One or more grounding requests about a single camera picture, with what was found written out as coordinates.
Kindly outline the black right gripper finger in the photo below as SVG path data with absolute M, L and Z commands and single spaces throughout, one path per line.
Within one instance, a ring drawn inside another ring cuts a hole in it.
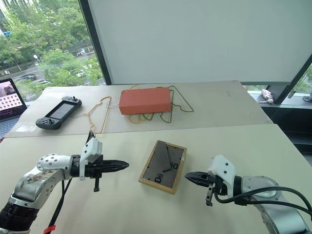
M 194 179 L 194 178 L 188 178 L 188 180 L 198 186 L 209 187 L 209 182 L 207 180 Z
M 184 177 L 188 180 L 207 180 L 208 174 L 205 172 L 189 172 Z

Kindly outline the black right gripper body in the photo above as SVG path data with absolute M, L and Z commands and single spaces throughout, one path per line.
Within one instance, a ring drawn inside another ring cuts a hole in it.
M 208 174 L 207 176 L 207 183 L 208 183 L 208 191 L 206 195 L 206 205 L 212 206 L 212 198 L 213 194 L 217 195 L 227 195 L 227 186 L 223 183 L 223 179 L 219 176 L 214 176 Z

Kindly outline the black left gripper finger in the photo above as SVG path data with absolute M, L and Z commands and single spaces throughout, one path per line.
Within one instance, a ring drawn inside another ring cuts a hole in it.
M 104 167 L 129 167 L 129 163 L 122 160 L 103 160 Z
M 121 166 L 121 167 L 105 167 L 101 170 L 102 173 L 113 173 L 113 172 L 118 172 L 121 170 L 126 169 L 127 166 Z

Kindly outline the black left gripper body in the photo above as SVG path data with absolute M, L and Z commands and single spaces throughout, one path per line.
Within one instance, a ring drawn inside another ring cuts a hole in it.
M 95 187 L 94 192 L 99 192 L 99 179 L 102 178 L 102 166 L 103 160 L 97 159 L 95 162 L 89 162 L 85 166 L 85 177 L 89 177 L 91 179 L 95 179 Z

